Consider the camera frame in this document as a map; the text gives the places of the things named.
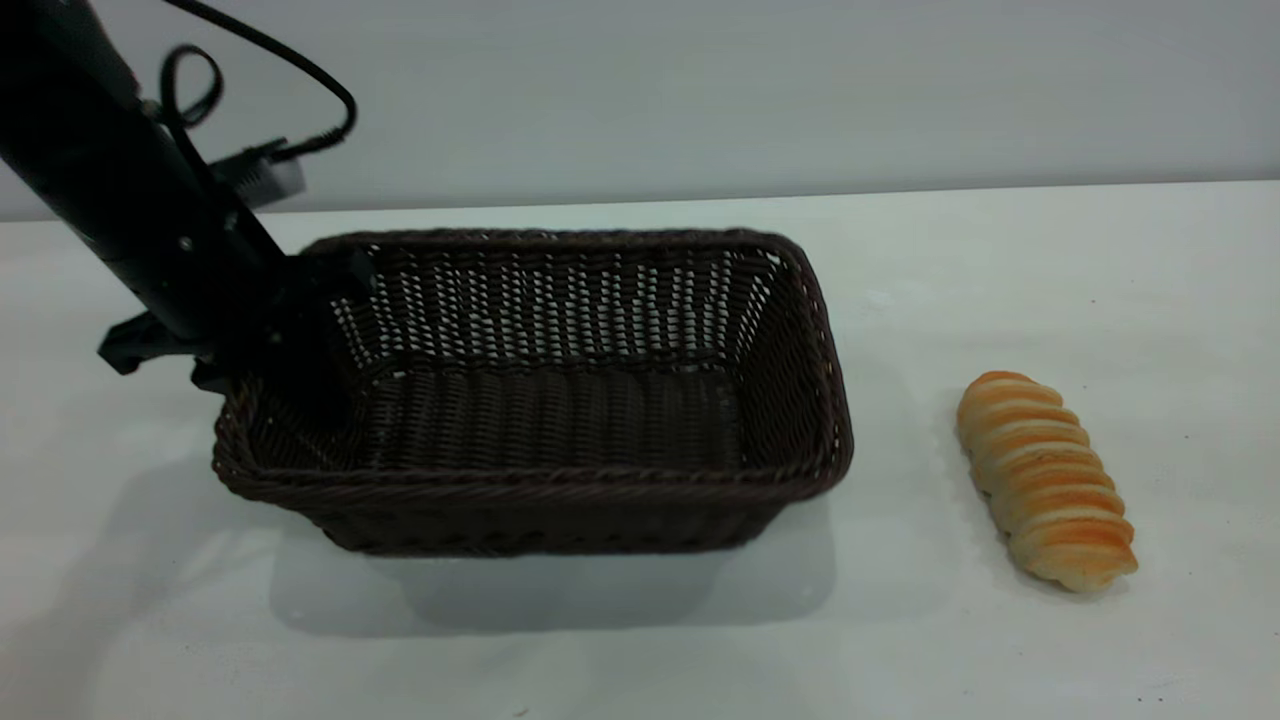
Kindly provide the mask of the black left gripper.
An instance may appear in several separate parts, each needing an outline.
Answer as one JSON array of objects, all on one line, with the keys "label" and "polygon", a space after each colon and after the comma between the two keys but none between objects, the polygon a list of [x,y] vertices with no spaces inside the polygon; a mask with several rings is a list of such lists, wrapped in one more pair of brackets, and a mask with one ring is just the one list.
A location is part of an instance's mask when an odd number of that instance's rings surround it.
[{"label": "black left gripper", "polygon": [[201,391],[229,397],[239,375],[259,375],[302,424],[352,429],[349,364],[330,306],[372,290],[365,251],[288,255],[251,211],[170,187],[104,191],[97,255],[145,307],[99,347],[116,373],[189,355]]}]

